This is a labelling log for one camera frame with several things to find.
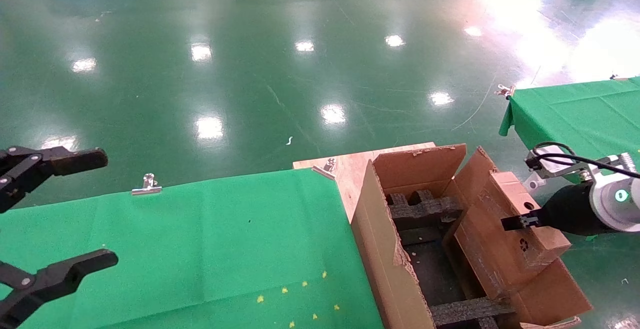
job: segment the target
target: green indicator light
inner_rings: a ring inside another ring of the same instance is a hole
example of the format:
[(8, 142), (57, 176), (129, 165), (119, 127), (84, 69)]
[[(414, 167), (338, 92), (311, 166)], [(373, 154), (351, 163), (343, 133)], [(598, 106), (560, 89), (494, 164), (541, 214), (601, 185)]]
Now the green indicator light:
[(624, 189), (620, 189), (615, 192), (615, 200), (617, 200), (618, 202), (624, 202), (628, 197), (629, 193)]

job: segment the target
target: green tablecloth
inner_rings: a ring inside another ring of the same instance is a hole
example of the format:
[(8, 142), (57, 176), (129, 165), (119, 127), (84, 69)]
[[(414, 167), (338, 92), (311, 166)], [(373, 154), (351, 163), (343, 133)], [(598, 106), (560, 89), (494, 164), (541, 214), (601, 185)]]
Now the green tablecloth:
[(628, 152), (640, 165), (640, 77), (516, 90), (500, 126), (531, 149), (561, 142), (598, 159)]
[(103, 247), (118, 265), (21, 328), (382, 329), (336, 183), (310, 169), (0, 215), (0, 258), (30, 272)]

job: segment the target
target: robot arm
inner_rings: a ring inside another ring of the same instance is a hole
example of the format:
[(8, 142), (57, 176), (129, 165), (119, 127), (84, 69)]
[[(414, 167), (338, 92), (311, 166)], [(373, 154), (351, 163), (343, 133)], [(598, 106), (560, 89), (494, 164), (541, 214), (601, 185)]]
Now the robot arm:
[[(561, 188), (540, 209), (504, 218), (505, 231), (550, 226), (583, 236), (640, 232), (640, 174), (628, 153), (590, 160), (563, 144), (543, 142), (525, 162), (542, 181), (578, 174), (581, 183)], [(605, 175), (601, 168), (613, 174)]]
[[(107, 163), (100, 148), (71, 152), (62, 146), (37, 150), (14, 146), (0, 150), (0, 214), (51, 176), (68, 176)], [(108, 249), (52, 263), (36, 274), (0, 261), (0, 283), (12, 289), (0, 301), (0, 329), (19, 327), (46, 302), (75, 293), (88, 274), (116, 264), (118, 256)]]

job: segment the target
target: box flap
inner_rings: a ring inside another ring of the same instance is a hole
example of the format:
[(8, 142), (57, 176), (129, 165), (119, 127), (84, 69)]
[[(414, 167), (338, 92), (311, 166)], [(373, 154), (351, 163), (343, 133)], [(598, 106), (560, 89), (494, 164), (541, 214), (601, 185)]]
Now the box flap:
[[(384, 190), (442, 181), (446, 185), (453, 178), (466, 155), (466, 144), (437, 146), (380, 154), (374, 160), (373, 167)], [(442, 191), (432, 194), (438, 197)]]
[(521, 322), (551, 325), (594, 307), (561, 259), (553, 261), (512, 297)]
[(487, 152), (481, 146), (478, 146), (469, 161), (455, 176), (455, 185), (466, 201), (467, 206), (473, 203), (475, 197), (485, 187), (489, 175), (497, 172), (498, 168), (489, 158)]
[(371, 161), (351, 223), (386, 329), (434, 329)]

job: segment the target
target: black cable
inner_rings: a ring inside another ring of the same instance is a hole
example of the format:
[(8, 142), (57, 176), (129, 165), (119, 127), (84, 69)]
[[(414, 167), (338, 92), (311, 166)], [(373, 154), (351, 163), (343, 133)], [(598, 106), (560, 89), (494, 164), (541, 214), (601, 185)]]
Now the black cable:
[[(539, 157), (542, 154), (538, 153), (538, 149), (540, 149), (540, 147), (546, 146), (546, 145), (557, 145), (558, 147), (564, 148), (572, 156), (576, 155), (576, 152), (573, 149), (571, 149), (571, 147), (569, 147), (569, 145), (563, 144), (562, 142), (557, 142), (557, 141), (538, 142), (536, 145), (533, 146), (533, 149), (531, 149), (531, 151), (533, 152), (533, 154), (535, 154), (535, 156)], [(548, 159), (548, 158), (546, 159), (546, 161), (551, 162), (551, 163), (560, 164), (560, 165), (574, 165), (575, 164), (574, 162), (564, 162), (564, 161), (553, 160), (553, 159)]]
[[(565, 158), (565, 159), (568, 159), (568, 160), (574, 160), (576, 162), (582, 162), (582, 163), (595, 165), (596, 167), (598, 167), (600, 169), (607, 169), (607, 170), (610, 170), (611, 172), (624, 174), (627, 177), (640, 179), (640, 173), (638, 173), (638, 172), (633, 172), (633, 171), (629, 171), (629, 170), (625, 170), (625, 169), (620, 169), (619, 167), (615, 167), (614, 165), (610, 165), (608, 163), (599, 162), (598, 160), (592, 160), (592, 159), (589, 159), (589, 158), (585, 158), (583, 156), (577, 156), (577, 155), (572, 155), (572, 154), (564, 154), (564, 153), (562, 153), (562, 154), (560, 154), (560, 153), (544, 153), (544, 154), (540, 154), (540, 155), (534, 156), (534, 158), (536, 160), (546, 160), (546, 161), (552, 161), (553, 160), (553, 159), (549, 159), (549, 158)], [(558, 164), (573, 165), (574, 163), (566, 164), (566, 163), (560, 162)]]

